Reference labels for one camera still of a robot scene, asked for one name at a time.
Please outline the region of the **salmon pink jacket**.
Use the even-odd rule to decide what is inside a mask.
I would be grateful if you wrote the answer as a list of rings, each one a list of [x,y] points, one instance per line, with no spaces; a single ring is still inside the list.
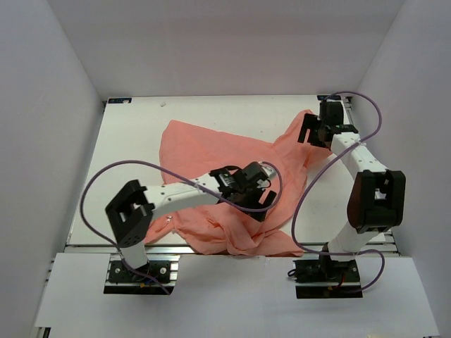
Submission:
[[[299,112],[274,143],[170,121],[161,138],[162,167],[193,179],[226,165],[243,168],[268,161],[282,175],[281,182],[272,184],[282,194],[262,223],[225,203],[188,208],[154,220],[145,243],[174,232],[206,255],[301,256],[303,251],[280,227],[291,219],[304,192],[308,168],[330,156],[327,149],[297,141],[304,115]]]

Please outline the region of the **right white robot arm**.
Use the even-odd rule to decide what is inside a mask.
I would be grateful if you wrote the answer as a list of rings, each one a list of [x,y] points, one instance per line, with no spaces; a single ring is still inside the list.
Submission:
[[[404,213],[406,177],[390,170],[366,147],[357,128],[345,123],[339,101],[324,99],[319,114],[306,114],[299,143],[330,150],[354,180],[347,203],[347,222],[321,250],[328,256],[318,263],[319,275],[333,281],[342,275],[342,262],[350,261],[376,235],[401,224]]]

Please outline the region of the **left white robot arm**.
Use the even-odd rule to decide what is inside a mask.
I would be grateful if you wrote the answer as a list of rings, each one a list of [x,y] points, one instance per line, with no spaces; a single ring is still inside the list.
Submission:
[[[276,201],[270,191],[278,171],[269,163],[252,162],[244,168],[233,165],[212,170],[187,182],[144,186],[139,180],[127,182],[105,208],[116,243],[125,261],[125,273],[134,281],[149,272],[144,238],[153,220],[198,206],[230,203],[259,222]]]

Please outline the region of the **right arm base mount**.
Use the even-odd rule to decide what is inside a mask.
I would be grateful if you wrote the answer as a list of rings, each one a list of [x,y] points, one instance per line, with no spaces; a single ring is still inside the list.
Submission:
[[[357,262],[332,261],[329,256],[293,261],[287,277],[295,281],[297,299],[360,299]]]

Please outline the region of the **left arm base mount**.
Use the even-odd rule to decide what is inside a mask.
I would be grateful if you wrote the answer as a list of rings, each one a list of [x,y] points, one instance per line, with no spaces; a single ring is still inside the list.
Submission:
[[[136,274],[127,269],[118,255],[110,258],[104,283],[105,294],[162,295],[172,293],[180,255],[150,255],[149,262]]]

